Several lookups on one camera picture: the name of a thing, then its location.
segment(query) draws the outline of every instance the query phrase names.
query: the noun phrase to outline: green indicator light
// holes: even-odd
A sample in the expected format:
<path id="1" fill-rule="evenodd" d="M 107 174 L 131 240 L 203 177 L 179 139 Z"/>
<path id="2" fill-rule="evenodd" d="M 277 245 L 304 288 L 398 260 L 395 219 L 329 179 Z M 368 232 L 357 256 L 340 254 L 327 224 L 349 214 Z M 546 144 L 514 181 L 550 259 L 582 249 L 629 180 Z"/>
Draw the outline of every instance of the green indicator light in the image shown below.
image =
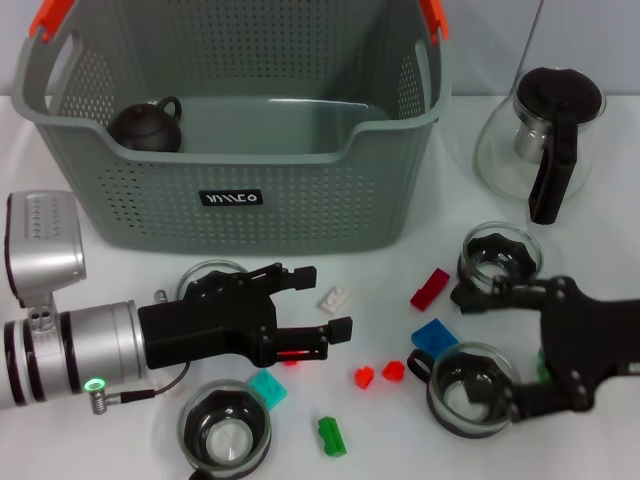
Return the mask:
<path id="1" fill-rule="evenodd" d="M 107 382 L 102 380 L 101 378 L 92 378 L 87 383 L 84 384 L 84 389 L 87 392 L 96 392 L 98 390 L 102 390 L 107 386 Z"/>

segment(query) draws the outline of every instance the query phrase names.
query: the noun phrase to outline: teapot lid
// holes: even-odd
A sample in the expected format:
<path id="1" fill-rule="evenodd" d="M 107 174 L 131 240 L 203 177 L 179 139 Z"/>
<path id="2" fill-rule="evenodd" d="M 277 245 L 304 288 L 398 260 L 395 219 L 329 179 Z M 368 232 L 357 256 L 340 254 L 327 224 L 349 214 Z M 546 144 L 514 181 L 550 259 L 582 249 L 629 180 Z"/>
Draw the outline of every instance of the teapot lid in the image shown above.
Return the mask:
<path id="1" fill-rule="evenodd" d="M 572 69 L 536 68 L 518 83 L 520 104 L 538 118 L 553 122 L 558 113 L 573 114 L 584 124 L 598 117 L 602 92 L 586 75 Z"/>

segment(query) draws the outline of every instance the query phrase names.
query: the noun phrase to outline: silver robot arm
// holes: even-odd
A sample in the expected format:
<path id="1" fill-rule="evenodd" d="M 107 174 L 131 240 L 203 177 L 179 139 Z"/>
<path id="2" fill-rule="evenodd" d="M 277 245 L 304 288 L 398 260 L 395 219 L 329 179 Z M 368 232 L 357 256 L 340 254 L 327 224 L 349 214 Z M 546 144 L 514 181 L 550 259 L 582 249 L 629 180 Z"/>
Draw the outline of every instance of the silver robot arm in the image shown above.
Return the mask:
<path id="1" fill-rule="evenodd" d="M 86 278 L 73 194 L 11 195 L 5 263 L 24 320 L 6 322 L 0 409 L 81 393 L 93 378 L 120 385 L 147 370 L 133 302 L 58 312 L 53 292 Z"/>
<path id="2" fill-rule="evenodd" d="M 86 277 L 71 193 L 9 197 L 5 263 L 11 289 L 28 314 L 2 330 L 0 408 L 87 391 L 93 412 L 101 414 L 107 405 L 164 393 L 195 360 L 233 353 L 266 368 L 287 360 L 324 360 L 329 345 L 351 339 L 350 317 L 318 327 L 278 328 L 271 295 L 314 288 L 317 276 L 314 267 L 290 272 L 280 263 L 246 273 L 211 272 L 174 302 L 165 297 L 140 309 L 123 302 L 58 312 L 53 292 Z M 159 390 L 105 392 L 105 385 L 178 364 L 185 365 L 183 372 Z"/>

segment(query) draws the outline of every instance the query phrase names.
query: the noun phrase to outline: teapot handle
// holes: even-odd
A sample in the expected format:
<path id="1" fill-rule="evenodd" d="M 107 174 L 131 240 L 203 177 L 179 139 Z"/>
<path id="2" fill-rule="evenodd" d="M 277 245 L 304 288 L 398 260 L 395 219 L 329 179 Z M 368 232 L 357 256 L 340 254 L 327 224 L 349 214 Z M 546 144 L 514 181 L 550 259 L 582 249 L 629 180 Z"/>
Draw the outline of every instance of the teapot handle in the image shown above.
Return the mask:
<path id="1" fill-rule="evenodd" d="M 213 477 L 204 470 L 197 469 L 191 474 L 189 480 L 211 480 Z"/>
<path id="2" fill-rule="evenodd" d="M 531 221 L 551 225 L 556 221 L 571 174 L 578 161 L 578 122 L 573 114 L 559 113 L 552 125 L 529 195 Z"/>
<path id="3" fill-rule="evenodd" d="M 419 348 L 416 348 L 411 352 L 411 355 L 407 358 L 407 366 L 409 367 L 409 370 L 411 370 L 416 377 L 426 384 L 431 380 L 431 371 L 433 370 L 435 363 L 436 362 L 431 355 L 423 352 Z"/>
<path id="4" fill-rule="evenodd" d="M 160 100 L 157 104 L 156 107 L 158 107 L 161 110 L 164 110 L 165 108 L 167 108 L 167 105 L 169 105 L 170 103 L 173 103 L 173 105 L 175 106 L 175 112 L 173 113 L 173 119 L 176 122 L 180 121 L 180 118 L 182 117 L 182 104 L 180 103 L 180 100 L 178 100 L 176 97 L 167 97 L 163 100 Z"/>

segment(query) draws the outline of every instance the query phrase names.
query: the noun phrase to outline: green toy brick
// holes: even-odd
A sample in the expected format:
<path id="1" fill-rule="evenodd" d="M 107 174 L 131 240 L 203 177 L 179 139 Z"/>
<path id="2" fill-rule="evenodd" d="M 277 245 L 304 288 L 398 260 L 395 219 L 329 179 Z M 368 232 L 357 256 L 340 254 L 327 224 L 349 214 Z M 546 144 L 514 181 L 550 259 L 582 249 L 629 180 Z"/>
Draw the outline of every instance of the green toy brick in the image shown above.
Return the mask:
<path id="1" fill-rule="evenodd" d="M 347 453 L 338 422 L 335 418 L 324 417 L 318 422 L 318 433 L 324 440 L 324 452 L 330 457 L 341 457 Z"/>
<path id="2" fill-rule="evenodd" d="M 551 375 L 549 374 L 547 367 L 545 367 L 544 353 L 542 352 L 538 352 L 536 370 L 538 371 L 538 380 L 540 380 L 540 383 L 547 383 L 551 381 Z"/>

